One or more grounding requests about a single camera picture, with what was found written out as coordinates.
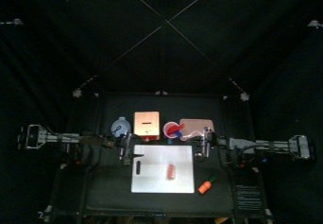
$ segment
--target orange object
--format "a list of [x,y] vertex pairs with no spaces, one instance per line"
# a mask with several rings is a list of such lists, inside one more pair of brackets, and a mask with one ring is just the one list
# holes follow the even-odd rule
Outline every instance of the orange object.
[[220,223],[223,223],[227,219],[228,219],[228,217],[219,217],[219,218],[215,219],[215,223],[216,223],[216,224],[220,224]]
[[211,189],[212,183],[205,181],[197,188],[197,192],[203,195]]
[[167,169],[167,179],[175,179],[175,165],[169,164]]

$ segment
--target white surface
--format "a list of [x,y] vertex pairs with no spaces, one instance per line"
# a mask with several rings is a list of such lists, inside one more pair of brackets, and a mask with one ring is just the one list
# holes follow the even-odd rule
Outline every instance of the white surface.
[[[136,145],[135,154],[144,154],[133,159],[133,193],[193,193],[193,161],[191,146]],[[141,162],[140,175],[136,175],[136,163]],[[167,178],[168,165],[175,165],[175,178]]]

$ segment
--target orange box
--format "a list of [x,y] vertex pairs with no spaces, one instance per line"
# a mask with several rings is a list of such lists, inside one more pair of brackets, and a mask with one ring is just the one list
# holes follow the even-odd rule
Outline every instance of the orange box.
[[136,112],[133,133],[148,140],[159,140],[159,112]]

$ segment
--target light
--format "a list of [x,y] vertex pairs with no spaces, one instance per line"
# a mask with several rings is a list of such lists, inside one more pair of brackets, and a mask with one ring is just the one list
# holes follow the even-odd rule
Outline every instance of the light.
[[15,26],[19,26],[19,25],[24,25],[23,21],[20,19],[13,19],[12,22],[0,22],[0,25],[15,25]]
[[319,22],[318,22],[316,20],[312,20],[312,21],[308,23],[308,26],[315,26],[316,28],[323,27],[323,25],[319,24]]

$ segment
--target black table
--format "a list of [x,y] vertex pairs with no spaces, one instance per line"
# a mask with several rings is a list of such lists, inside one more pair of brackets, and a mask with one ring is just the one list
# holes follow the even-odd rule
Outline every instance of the black table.
[[[111,134],[111,125],[120,116],[133,126],[135,112],[160,112],[160,132],[169,121],[211,119],[217,136],[253,139],[247,102],[236,96],[216,95],[84,95],[75,102],[68,132],[89,129],[99,134]],[[149,144],[167,144],[163,133],[160,135],[160,141]],[[196,189],[211,175],[217,176],[205,195],[197,191],[192,194],[131,193],[132,169],[123,166],[117,149],[103,149],[101,158],[95,161],[99,165],[91,171],[84,187],[83,212],[87,215],[232,216],[232,184],[223,167],[224,152],[219,148],[211,149],[205,162],[193,163]]]

